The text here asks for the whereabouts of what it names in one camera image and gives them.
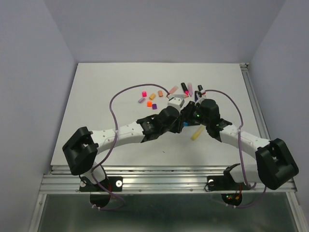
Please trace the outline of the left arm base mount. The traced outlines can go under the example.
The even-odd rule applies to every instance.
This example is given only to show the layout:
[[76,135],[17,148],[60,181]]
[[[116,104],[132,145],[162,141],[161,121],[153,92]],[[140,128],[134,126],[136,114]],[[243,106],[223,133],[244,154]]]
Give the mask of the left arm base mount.
[[112,211],[126,205],[125,200],[117,192],[123,190],[123,178],[121,176],[106,177],[98,184],[93,184],[85,176],[79,176],[79,191],[90,193],[89,201],[92,208],[101,211]]

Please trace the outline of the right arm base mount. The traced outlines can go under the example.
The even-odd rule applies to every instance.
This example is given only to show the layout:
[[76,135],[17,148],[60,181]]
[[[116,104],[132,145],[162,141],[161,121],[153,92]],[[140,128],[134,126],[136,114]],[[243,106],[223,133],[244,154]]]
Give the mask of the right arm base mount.
[[234,164],[227,167],[222,175],[210,175],[207,177],[207,182],[204,186],[206,192],[212,191],[230,191],[230,193],[222,193],[221,197],[225,204],[232,206],[234,208],[242,208],[240,204],[242,203],[242,191],[250,190],[244,184],[244,181],[237,183],[234,181],[231,175],[231,171],[235,167],[239,167],[240,164]]

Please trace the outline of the pink black highlighter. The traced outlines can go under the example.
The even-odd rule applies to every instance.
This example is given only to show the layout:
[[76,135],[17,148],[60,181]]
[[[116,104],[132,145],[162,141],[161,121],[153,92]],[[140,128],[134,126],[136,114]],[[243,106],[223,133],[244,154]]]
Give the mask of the pink black highlighter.
[[187,85],[186,85],[184,82],[181,83],[181,87],[182,87],[182,89],[183,89],[183,92],[184,92],[187,96],[191,96],[190,93],[189,93],[188,87],[187,87]]

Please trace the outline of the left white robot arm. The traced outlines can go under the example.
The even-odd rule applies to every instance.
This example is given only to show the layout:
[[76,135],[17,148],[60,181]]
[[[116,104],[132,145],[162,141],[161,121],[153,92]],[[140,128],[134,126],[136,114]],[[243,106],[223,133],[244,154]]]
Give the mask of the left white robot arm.
[[98,154],[127,144],[139,144],[156,140],[171,131],[179,119],[180,111],[168,106],[157,115],[148,116],[120,127],[117,130],[93,130],[79,128],[63,145],[62,151],[74,176],[85,175],[96,190],[107,186],[107,178],[101,174],[90,177]]

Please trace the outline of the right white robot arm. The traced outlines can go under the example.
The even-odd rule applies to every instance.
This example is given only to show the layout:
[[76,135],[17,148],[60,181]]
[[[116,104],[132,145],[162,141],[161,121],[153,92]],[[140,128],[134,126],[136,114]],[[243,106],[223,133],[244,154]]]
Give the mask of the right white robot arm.
[[188,124],[204,126],[211,138],[237,148],[240,155],[246,153],[255,159],[255,164],[245,165],[243,157],[240,157],[240,163],[224,170],[221,182],[228,189],[239,183],[262,183],[276,190],[299,173],[298,165],[283,140],[268,140],[242,132],[221,118],[219,106],[214,100],[189,102],[181,110],[181,118]]

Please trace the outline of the lilac pen cap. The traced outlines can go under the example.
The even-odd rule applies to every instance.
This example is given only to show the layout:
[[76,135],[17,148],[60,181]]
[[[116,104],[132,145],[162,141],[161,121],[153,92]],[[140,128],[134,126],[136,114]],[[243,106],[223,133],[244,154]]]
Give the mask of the lilac pen cap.
[[142,97],[142,98],[140,98],[140,99],[138,100],[138,103],[142,103],[142,102],[144,102],[144,101],[145,101],[145,98]]

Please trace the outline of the pastel lilac highlighter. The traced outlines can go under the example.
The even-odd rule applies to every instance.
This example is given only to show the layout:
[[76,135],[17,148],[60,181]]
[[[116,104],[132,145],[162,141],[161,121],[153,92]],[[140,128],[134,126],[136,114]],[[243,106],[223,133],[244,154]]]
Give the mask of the pastel lilac highlighter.
[[194,93],[192,83],[188,83],[187,88],[188,88],[189,96],[192,97]]

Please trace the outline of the pastel orange pen cap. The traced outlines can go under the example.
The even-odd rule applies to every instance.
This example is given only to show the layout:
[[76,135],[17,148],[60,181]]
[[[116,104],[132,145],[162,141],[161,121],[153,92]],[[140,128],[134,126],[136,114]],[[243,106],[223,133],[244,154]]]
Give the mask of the pastel orange pen cap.
[[153,93],[153,94],[151,94],[151,95],[149,96],[149,99],[150,99],[150,100],[153,100],[155,97],[156,97],[156,95]]

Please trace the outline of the pastel orange highlighter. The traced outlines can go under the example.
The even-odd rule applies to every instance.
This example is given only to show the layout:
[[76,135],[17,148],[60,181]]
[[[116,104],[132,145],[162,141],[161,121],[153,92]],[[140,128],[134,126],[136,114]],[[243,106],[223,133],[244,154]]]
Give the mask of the pastel orange highlighter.
[[178,86],[174,86],[170,91],[169,94],[174,94],[178,90]]

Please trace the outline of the purple black highlighter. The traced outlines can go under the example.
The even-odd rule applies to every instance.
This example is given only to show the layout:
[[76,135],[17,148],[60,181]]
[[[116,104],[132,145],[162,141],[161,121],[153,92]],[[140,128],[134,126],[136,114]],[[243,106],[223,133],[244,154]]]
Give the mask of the purple black highlighter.
[[198,100],[198,91],[195,91],[194,96],[195,96],[195,102],[196,102]]

